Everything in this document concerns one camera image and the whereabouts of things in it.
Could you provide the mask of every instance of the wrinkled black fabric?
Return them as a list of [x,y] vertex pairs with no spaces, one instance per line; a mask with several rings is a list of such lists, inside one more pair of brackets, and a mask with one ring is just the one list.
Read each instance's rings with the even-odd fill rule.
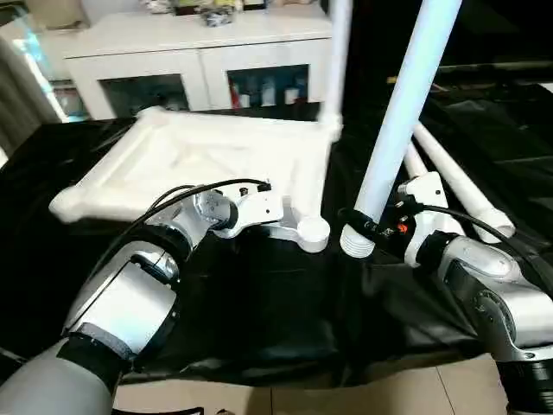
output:
[[[550,97],[543,92],[526,87],[435,95],[423,122],[514,219],[516,243],[550,272],[552,185],[543,160],[553,156],[553,128],[544,113]],[[528,110],[538,103],[542,118]],[[484,351],[435,276],[379,250],[365,261],[341,252],[337,212],[355,201],[384,111],[368,103],[346,115],[333,147],[322,208],[333,230],[328,249],[307,254],[267,239],[260,229],[230,241],[208,237],[186,269],[181,320],[159,355],[125,381],[276,385],[330,374],[324,386],[345,386],[370,380],[367,369],[376,361],[446,352],[445,360],[463,359]],[[91,220],[64,225],[48,203],[80,180],[111,148],[113,134],[131,123],[45,125],[0,172],[6,241],[0,251],[0,347],[30,357],[53,344],[87,272],[123,228]],[[398,182],[405,178],[402,171]]]

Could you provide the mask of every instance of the white pipe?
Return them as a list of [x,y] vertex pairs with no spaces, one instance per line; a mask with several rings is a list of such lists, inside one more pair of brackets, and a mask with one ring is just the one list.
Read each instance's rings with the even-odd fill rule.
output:
[[[423,0],[401,66],[397,84],[372,152],[355,208],[380,221],[428,97],[432,81],[462,0]],[[342,249],[355,258],[369,256],[374,244],[346,225],[340,238]]]
[[328,61],[327,89],[319,113],[319,122],[337,132],[342,126],[342,100],[346,78],[347,52],[352,24],[352,0],[333,0],[331,5],[333,22],[332,44]]
[[407,147],[404,164],[410,179],[424,176],[429,172],[424,165],[421,155],[418,154],[418,151],[416,150],[415,145],[412,142],[409,143],[409,147]]
[[[515,233],[515,226],[507,215],[493,206],[424,125],[418,123],[413,133],[467,212],[510,238]],[[489,244],[499,242],[497,238],[482,228],[474,227],[474,229],[484,242]]]

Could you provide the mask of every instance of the glass cabinet door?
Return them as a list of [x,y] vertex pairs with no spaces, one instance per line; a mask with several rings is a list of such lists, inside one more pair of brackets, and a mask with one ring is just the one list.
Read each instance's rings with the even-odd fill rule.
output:
[[69,59],[67,65],[94,119],[133,117],[155,105],[210,109],[196,50],[90,56]]
[[100,80],[116,117],[134,117],[141,110],[161,106],[172,111],[189,111],[181,76],[135,76]]
[[321,102],[329,39],[202,49],[214,110]]

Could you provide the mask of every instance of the tiled floor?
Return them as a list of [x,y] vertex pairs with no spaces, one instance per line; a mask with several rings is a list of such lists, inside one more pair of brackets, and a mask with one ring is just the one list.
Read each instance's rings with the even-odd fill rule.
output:
[[409,370],[340,390],[254,389],[171,380],[122,386],[116,407],[170,412],[203,406],[206,415],[505,415],[505,394],[495,364],[481,356],[442,367]]

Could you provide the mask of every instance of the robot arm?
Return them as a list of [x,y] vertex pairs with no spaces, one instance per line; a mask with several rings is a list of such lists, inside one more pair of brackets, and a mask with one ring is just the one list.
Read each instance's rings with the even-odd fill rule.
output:
[[162,210],[147,226],[178,249],[147,240],[124,245],[81,289],[62,340],[0,387],[0,413],[111,413],[121,376],[163,343],[178,318],[180,258],[186,260],[209,231],[232,238],[282,217],[282,198],[271,190],[236,203],[212,190]]
[[437,272],[496,361],[510,413],[553,413],[551,298],[524,278],[509,254],[463,236],[443,213],[410,208],[413,201],[441,204],[439,178],[421,176],[398,191],[407,200],[389,212],[389,226],[355,210],[340,214],[406,264]]

